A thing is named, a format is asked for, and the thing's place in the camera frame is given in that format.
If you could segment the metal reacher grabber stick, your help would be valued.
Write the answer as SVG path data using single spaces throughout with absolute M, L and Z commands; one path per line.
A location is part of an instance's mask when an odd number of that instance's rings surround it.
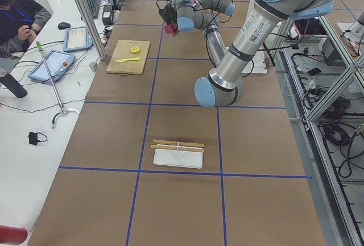
M 47 63 L 47 59 L 46 59 L 46 57 L 45 57 L 45 54 L 44 54 L 44 50 L 43 50 L 43 48 L 42 48 L 42 45 L 41 45 L 41 43 L 39 42 L 39 41 L 37 41 L 36 42 L 36 46 L 37 46 L 37 48 L 38 48 L 38 50 L 39 50 L 39 52 L 40 52 L 40 55 L 41 55 L 41 57 L 42 57 L 42 60 L 43 60 L 43 63 L 44 63 L 44 66 L 45 66 L 45 69 L 46 69 L 46 71 L 47 71 L 47 74 L 48 74 L 48 76 L 49 76 L 49 80 L 50 80 L 50 82 L 51 82 L 51 85 L 52 85 L 52 87 L 53 87 L 53 90 L 54 90 L 54 92 L 55 92 L 55 96 L 56 96 L 56 99 L 57 99 L 57 102 L 58 102 L 58 105 L 59 105 L 59 107 L 60 107 L 60 111 L 53 117 L 53 119 L 52 119 L 52 129 L 54 130 L 55 129 L 55 127 L 56 127 L 56 119 L 60 116 L 60 115 L 67 115 L 68 113 L 70 113 L 70 112 L 74 112 L 74 113 L 76 113 L 76 114 L 80 114 L 80 110 L 78 110 L 78 109 L 76 109 L 76 108 L 72 108 L 72 107 L 70 107 L 70 108 L 65 108 L 64 107 L 64 104 L 62 103 L 62 101 L 61 101 L 61 98 L 60 98 L 60 96 L 59 96 L 59 93 L 58 93 L 58 91 L 57 91 L 57 88 L 56 88 L 56 86 L 55 86 L 55 82 L 54 82 L 54 80 L 53 80 L 53 77 L 52 77 L 52 74 L 51 74 L 51 71 L 50 71 L 50 68 L 49 68 L 49 66 L 48 66 L 48 63 Z

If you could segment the seated person in black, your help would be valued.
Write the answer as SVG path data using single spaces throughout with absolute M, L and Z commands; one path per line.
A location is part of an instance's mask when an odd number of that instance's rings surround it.
M 26 52 L 51 16 L 35 0 L 1 0 L 1 57 Z

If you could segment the wooden rack stick far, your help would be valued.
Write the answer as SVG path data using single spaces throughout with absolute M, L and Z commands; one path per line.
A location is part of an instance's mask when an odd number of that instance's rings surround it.
M 178 146 L 195 147 L 195 148 L 205 147 L 205 144 L 203 144 L 203 143 L 190 143 L 190 142 L 183 142 L 183 141 L 169 141 L 169 140 L 154 139 L 153 142 L 155 144 L 175 145 L 175 146 L 178 145 Z

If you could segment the bamboo cutting board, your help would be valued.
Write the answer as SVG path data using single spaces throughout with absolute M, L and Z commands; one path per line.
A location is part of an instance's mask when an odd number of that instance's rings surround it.
M 139 46 L 140 52 L 132 53 L 130 48 Z M 115 50 L 111 56 L 106 72 L 110 74 L 134 74 L 141 75 L 144 71 L 148 51 L 150 48 L 149 41 L 139 40 L 118 40 Z M 115 62 L 116 59 L 127 59 L 140 57 L 139 61 Z

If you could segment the teach pendant near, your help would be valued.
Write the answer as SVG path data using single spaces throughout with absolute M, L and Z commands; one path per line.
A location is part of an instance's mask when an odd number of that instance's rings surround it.
M 73 65 L 76 56 L 72 53 L 51 50 L 46 55 L 47 64 L 53 80 L 56 82 Z M 51 83 L 44 62 L 41 61 L 28 74 L 28 78 L 34 81 Z

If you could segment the magenta wiping cloth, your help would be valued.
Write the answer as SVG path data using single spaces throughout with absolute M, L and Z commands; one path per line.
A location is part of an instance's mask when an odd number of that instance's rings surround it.
M 173 37 L 177 36 L 179 34 L 178 25 L 177 23 L 164 23 L 163 24 L 163 30 L 166 34 L 172 35 Z

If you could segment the black bottle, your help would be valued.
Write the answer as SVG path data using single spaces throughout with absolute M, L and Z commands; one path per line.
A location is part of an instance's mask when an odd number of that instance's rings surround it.
M 1 68 L 1 84 L 5 85 L 17 98 L 23 98 L 28 94 L 27 90 L 3 68 Z

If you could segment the black keyboard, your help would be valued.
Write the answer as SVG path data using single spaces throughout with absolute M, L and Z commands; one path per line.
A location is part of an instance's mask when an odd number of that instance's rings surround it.
M 86 0 L 93 19 L 96 19 L 99 15 L 100 1 L 101 0 Z

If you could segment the red cylinder object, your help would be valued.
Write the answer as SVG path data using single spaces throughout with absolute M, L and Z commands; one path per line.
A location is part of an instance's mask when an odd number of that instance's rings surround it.
M 22 244 L 28 236 L 28 231 L 25 228 L 1 225 L 0 229 L 1 244 L 19 245 Z

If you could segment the teach pendant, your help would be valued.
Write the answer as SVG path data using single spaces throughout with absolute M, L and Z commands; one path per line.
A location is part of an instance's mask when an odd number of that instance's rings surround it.
M 87 27 L 67 28 L 65 30 L 64 52 L 75 52 L 90 49 L 93 40 Z
M 53 80 L 56 82 L 73 65 L 76 56 L 72 53 L 51 50 L 46 55 L 47 64 Z M 34 81 L 51 83 L 44 62 L 41 61 L 28 74 L 28 78 Z

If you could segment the teach pendant far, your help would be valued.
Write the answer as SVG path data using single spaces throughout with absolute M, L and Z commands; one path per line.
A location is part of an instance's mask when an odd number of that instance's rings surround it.
M 65 30 L 64 52 L 75 52 L 90 49 L 93 40 L 87 27 L 67 28 Z

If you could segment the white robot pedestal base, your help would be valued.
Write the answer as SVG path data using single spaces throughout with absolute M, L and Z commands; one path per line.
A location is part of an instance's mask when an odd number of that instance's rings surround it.
M 267 67 L 264 61 L 264 52 L 258 51 L 255 56 L 253 57 L 253 60 L 250 61 L 242 71 L 242 74 L 266 74 L 267 73 Z

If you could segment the aluminium frame post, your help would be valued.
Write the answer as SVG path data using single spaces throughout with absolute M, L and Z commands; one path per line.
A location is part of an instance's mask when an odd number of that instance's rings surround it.
M 88 7 L 86 0 L 75 0 L 75 3 L 77 5 L 77 8 L 81 14 L 81 17 L 82 17 L 85 25 L 87 26 L 87 28 L 89 30 L 89 33 L 91 34 L 94 46 L 97 50 L 100 60 L 104 60 L 106 57 L 106 51 L 102 44 L 101 38 L 98 34 L 96 24 L 93 20 L 93 17 L 91 15 L 91 12 L 90 12 L 90 9 Z

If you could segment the black power adapter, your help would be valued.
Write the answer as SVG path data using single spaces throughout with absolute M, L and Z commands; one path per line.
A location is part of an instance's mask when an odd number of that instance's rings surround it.
M 102 11 L 102 22 L 104 26 L 114 23 L 114 10 L 112 5 L 105 5 Z

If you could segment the yellow plastic knife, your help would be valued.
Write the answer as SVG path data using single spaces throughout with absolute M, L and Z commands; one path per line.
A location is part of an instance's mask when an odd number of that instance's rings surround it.
M 141 60 L 140 57 L 133 57 L 127 59 L 116 59 L 115 62 L 128 62 L 128 61 L 139 61 L 139 60 Z

